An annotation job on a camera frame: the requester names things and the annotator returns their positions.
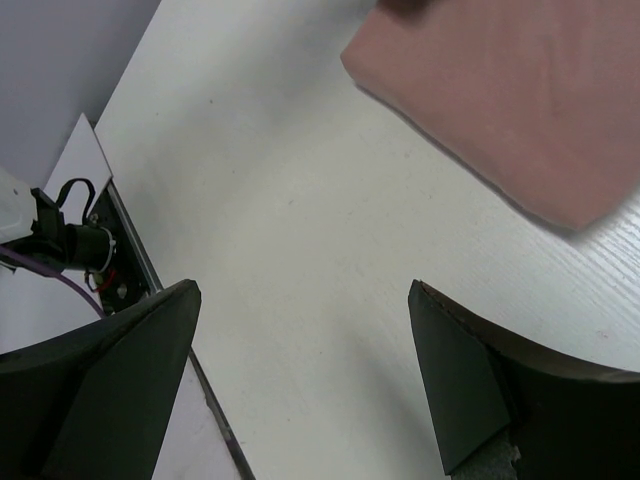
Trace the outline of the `pink printed t shirt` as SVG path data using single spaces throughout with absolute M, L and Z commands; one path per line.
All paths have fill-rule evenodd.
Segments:
M 582 229 L 638 187 L 635 1 L 381 1 L 341 60 L 549 223 Z

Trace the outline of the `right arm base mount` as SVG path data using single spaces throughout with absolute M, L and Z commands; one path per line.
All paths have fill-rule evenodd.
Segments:
M 87 188 L 81 217 L 69 223 L 62 208 L 76 185 Z M 73 178 L 51 199 L 34 189 L 37 219 L 24 254 L 49 269 L 83 273 L 83 284 L 98 296 L 103 311 L 117 313 L 162 289 L 113 181 L 98 192 L 86 178 Z

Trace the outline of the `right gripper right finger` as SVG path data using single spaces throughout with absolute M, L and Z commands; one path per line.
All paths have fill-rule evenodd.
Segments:
M 637 373 L 533 342 L 420 280 L 408 307 L 449 477 L 638 477 Z

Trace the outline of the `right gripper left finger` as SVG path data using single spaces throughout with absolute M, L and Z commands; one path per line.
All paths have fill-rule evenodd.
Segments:
M 197 283 L 183 280 L 2 354 L 2 478 L 151 478 L 200 307 Z

